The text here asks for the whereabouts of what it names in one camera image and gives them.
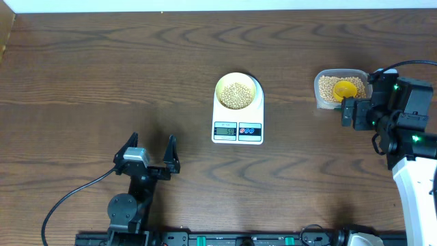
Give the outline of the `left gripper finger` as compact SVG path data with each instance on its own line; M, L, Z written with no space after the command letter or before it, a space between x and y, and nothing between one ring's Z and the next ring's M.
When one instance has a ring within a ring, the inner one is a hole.
M180 169L180 160L176 150L176 138L174 135L169 137L169 143L165 150L163 162L168 169Z
M123 159L124 153L127 151L129 147L136 148L138 145L138 133L134 132L128 141L116 152L113 162L117 163Z

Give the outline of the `yellow measuring scoop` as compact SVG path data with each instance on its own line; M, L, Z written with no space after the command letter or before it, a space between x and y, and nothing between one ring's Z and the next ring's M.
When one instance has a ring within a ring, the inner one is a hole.
M357 87L346 80L338 81L333 87L334 99L340 103L344 98L355 97L357 93Z

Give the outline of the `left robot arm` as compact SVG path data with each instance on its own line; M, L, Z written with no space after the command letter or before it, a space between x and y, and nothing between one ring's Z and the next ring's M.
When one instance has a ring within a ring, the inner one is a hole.
M138 134L133 133L113 159L115 173L130 177L128 192L114 196L107 207L109 229L115 232L138 234L144 231L156 183L170 180L172 174L180 172L176 138L173 135L169 137L163 157L164 167L151 166L148 151L137 145Z

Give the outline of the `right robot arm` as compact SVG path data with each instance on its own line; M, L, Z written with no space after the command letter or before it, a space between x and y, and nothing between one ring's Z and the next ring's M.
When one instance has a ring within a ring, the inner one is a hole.
M401 198L408 245L436 244L436 135L426 133L432 86L386 75L368 99L344 98L343 126L375 131L372 145L385 156Z

